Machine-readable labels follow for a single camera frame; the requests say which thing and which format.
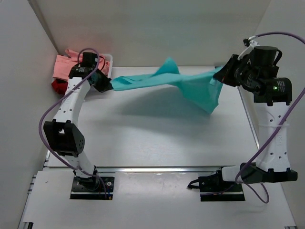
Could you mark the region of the teal t shirt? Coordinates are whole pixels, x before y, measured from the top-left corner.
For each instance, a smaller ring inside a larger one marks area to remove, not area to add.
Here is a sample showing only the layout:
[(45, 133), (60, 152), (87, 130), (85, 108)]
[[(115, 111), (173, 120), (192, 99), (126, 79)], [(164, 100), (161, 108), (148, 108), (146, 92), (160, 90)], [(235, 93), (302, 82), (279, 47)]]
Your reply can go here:
[(139, 88), (171, 85), (177, 87), (183, 97), (208, 114), (211, 114), (219, 104), (219, 96), (223, 84), (214, 79), (214, 74), (222, 69), (221, 66), (210, 71), (195, 74), (181, 74), (176, 62), (168, 58), (163, 65), (152, 74), (120, 76), (111, 80), (114, 91), (126, 91)]

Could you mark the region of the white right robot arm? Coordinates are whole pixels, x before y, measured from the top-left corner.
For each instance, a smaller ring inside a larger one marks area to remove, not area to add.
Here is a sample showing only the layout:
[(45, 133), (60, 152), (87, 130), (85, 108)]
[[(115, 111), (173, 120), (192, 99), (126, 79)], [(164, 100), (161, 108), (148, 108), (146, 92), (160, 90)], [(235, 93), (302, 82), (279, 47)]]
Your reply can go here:
[(223, 167), (214, 178), (214, 187), (225, 191), (231, 182), (244, 184), (297, 181), (298, 173), (291, 169), (287, 151), (288, 112), (292, 108), (292, 83), (279, 78), (277, 63), (282, 52), (272, 46), (247, 47), (234, 54), (213, 77), (253, 94), (258, 118), (258, 152), (247, 163)]

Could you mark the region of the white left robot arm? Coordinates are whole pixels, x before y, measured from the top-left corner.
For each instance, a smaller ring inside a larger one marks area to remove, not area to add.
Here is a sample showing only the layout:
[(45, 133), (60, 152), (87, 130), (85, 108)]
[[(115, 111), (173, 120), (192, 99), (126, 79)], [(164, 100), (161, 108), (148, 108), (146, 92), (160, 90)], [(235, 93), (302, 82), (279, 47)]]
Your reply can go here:
[(65, 95), (51, 121), (40, 121), (40, 131), (46, 137), (43, 142), (50, 152), (70, 167), (76, 177), (83, 178), (89, 190), (99, 186), (97, 169), (87, 158), (84, 147), (85, 137), (78, 128), (78, 118), (85, 96), (94, 87), (99, 92), (112, 89), (110, 78), (100, 70), (89, 67), (73, 67)]

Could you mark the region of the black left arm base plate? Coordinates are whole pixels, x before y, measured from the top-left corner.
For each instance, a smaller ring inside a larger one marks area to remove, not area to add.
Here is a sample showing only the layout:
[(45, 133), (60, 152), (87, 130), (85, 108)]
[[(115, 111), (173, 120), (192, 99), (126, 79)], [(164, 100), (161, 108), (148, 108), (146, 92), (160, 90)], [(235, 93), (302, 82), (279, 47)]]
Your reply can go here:
[(101, 177), (102, 182), (96, 178), (74, 177), (71, 187), (70, 199), (78, 200), (112, 200), (115, 177)]

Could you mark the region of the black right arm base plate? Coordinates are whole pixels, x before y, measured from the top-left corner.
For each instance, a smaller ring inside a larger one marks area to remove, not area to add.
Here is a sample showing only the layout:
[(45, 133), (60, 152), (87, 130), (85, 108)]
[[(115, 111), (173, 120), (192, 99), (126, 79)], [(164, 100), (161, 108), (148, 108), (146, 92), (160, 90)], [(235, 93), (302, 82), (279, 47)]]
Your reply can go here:
[(208, 176), (199, 175), (187, 188), (198, 189), (201, 202), (245, 201), (242, 185), (224, 181), (220, 169)]

